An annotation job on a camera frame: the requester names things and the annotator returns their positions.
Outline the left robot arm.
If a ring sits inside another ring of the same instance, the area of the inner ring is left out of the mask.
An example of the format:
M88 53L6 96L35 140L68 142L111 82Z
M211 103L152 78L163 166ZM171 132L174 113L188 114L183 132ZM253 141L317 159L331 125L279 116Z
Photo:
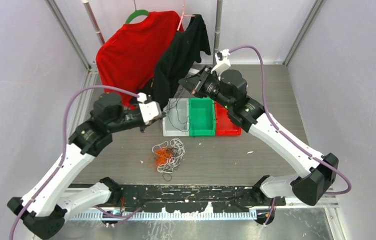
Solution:
M133 107L125 107L116 92L106 92L94 102L90 118L64 141L61 156L38 184L22 197L9 200L8 208L34 235L48 240L73 216L89 208L118 205L122 187L109 177L91 187L65 197L63 194L76 176L112 142L113 133L139 128L144 131L163 118L160 105L140 93Z

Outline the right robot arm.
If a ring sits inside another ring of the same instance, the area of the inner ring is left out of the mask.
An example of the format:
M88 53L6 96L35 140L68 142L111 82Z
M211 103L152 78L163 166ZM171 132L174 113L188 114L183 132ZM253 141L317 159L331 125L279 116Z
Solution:
M295 170L292 175L263 176L253 187L257 204L264 206L275 197L295 196L314 206L335 181L338 158L313 150L278 123L261 103L248 96L247 81L239 71L229 69L218 76L206 66L178 83L193 96L210 98L226 108L234 125L262 140Z

